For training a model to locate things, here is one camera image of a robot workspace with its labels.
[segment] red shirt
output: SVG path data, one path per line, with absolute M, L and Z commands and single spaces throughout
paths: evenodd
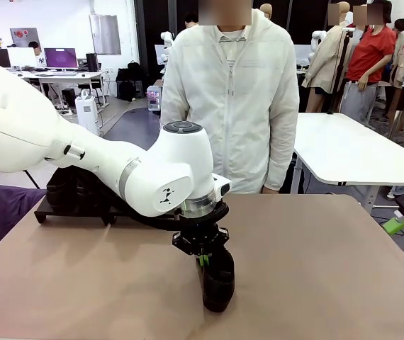
M 372 35 L 372 29 L 368 29 L 353 52 L 347 79 L 358 81 L 368 69 L 373 67 L 384 56 L 392 55 L 396 40 L 397 35 L 388 26 L 383 27 L 383 30 L 377 35 Z M 369 83 L 378 83 L 381 80 L 382 73 L 383 69 L 380 69 L 371 74 Z

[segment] floor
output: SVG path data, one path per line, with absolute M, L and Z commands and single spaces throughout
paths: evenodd
M 101 129 L 107 140 L 124 140 L 135 143 L 144 149 L 148 149 L 157 139 L 159 133 L 159 117 L 149 112 L 145 107 L 145 100 L 139 100 L 132 103 L 119 101 L 116 98 L 110 98 L 110 106 L 102 112 L 103 128 Z M 386 120 L 382 119 L 383 111 L 378 104 L 374 110 L 373 120 L 371 124 L 378 132 L 384 133 L 388 126 Z M 404 141 L 404 131 L 400 133 L 401 141 Z M 32 177 L 37 181 L 41 188 L 44 188 L 49 181 L 55 167 L 47 162 L 40 163 L 29 169 Z M 347 194 L 360 198 L 360 194 L 352 187 L 336 187 L 329 186 L 317 181 L 305 170 L 305 190 L 307 194 Z M 33 188 L 32 182 L 25 173 L 19 172 L 14 174 L 0 174 L 0 184 L 10 186 L 21 186 L 25 188 Z M 377 199 L 377 205 L 392 205 L 385 199 L 389 188 L 383 187 Z M 394 209 L 375 209 L 373 216 L 377 223 L 389 220 L 393 216 Z M 404 236 L 392 236 L 396 244 L 404 251 Z

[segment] woman in red shirt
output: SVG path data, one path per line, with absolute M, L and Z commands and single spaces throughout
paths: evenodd
M 341 113 L 356 121 L 364 121 L 375 102 L 376 88 L 384 67 L 393 57 L 396 35 L 386 25 L 391 22 L 392 4 L 387 0 L 375 0 L 368 5 L 368 21 L 374 19 L 377 6 L 382 12 L 382 22 L 369 27 L 352 55 L 347 72 L 349 81 L 342 97 Z

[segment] black bag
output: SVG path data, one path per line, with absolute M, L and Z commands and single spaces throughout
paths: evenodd
M 122 101 L 133 101 L 136 95 L 136 86 L 131 81 L 122 81 L 118 86 L 117 98 Z
M 130 64 L 128 64 L 128 70 L 130 72 L 131 80 L 134 81 L 145 80 L 145 73 L 140 68 L 140 65 L 137 62 L 131 62 Z
M 131 72 L 129 69 L 118 69 L 116 81 L 128 81 L 131 79 Z

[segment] metal ring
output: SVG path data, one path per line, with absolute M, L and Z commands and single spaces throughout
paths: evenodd
M 118 192 L 120 193 L 121 198 L 126 202 L 125 198 L 125 187 L 126 181 L 130 177 L 131 173 L 133 172 L 136 167 L 141 163 L 139 158 L 135 158 L 127 166 L 125 166 L 122 174 L 120 175 L 120 181 L 118 182 Z
M 200 198 L 185 200 L 181 204 L 181 214 L 186 218 L 199 218 L 215 210 L 215 190 Z

